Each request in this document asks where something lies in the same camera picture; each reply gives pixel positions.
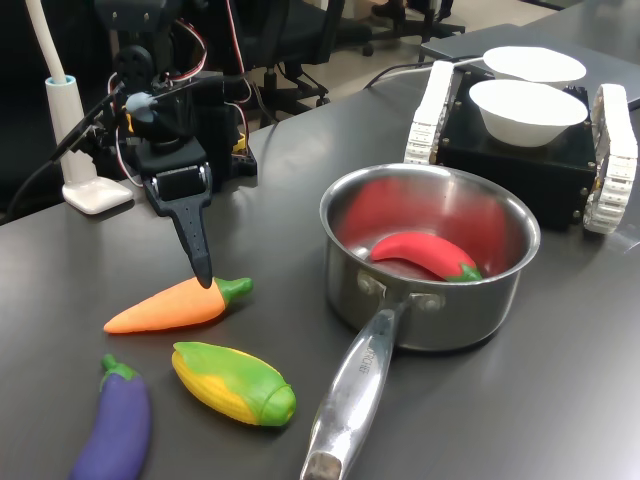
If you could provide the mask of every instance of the stainless steel saucepan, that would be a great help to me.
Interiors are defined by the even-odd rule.
[[[320,203],[330,305],[360,330],[322,401],[301,480],[342,480],[373,420],[394,344],[430,352],[490,337],[504,321],[540,228],[498,185],[458,170],[390,164],[335,182]],[[402,261],[373,264],[370,249],[403,231],[443,237],[483,279],[447,283]]]

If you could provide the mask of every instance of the plastic toy vegetable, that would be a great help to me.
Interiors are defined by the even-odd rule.
[[[296,410],[296,397],[270,365],[247,353],[199,342],[173,346],[173,368],[202,403],[250,425],[281,426]]]
[[[135,480],[151,438],[151,403],[142,378],[113,355],[100,384],[100,407],[93,432],[69,480]]]
[[[374,261],[401,258],[420,265],[449,282],[482,280],[476,263],[464,250],[436,235],[396,233],[380,240],[371,250]]]
[[[213,283],[209,289],[202,288],[195,278],[179,283],[116,315],[104,326],[104,331],[133,333],[204,323],[253,288],[250,278],[232,281],[214,278]]]

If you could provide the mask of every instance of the orange carrot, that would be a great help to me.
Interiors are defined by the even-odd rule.
[[[249,293],[250,278],[226,281],[213,279],[211,288],[202,288],[192,278],[164,290],[116,315],[104,326],[108,333],[133,333],[185,327],[211,320],[229,303]]]

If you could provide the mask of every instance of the saucepan handle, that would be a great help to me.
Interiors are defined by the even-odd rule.
[[[320,404],[300,480],[342,480],[362,446],[389,370],[406,302],[383,302],[353,341]]]

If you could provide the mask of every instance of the purple eggplant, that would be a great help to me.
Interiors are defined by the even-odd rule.
[[[69,480],[135,480],[151,438],[149,392],[138,373],[105,355],[93,432]]]

